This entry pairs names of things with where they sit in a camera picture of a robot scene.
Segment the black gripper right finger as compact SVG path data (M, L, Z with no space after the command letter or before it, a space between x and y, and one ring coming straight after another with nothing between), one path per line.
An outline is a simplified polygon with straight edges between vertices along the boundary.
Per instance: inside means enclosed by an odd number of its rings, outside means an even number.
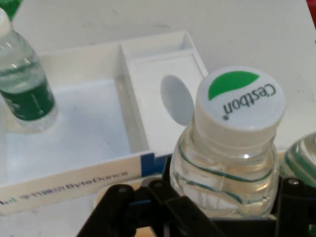
M316 188L297 178L281 179L276 202L276 237L310 237L316 224Z

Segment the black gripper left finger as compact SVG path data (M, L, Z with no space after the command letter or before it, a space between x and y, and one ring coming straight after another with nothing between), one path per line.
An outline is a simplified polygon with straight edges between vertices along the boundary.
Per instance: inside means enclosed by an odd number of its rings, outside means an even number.
M77 234L79 237L133 237L150 227L157 237L220 237L222 231L170 185L167 157L161 178L145 179L138 189L110 186Z

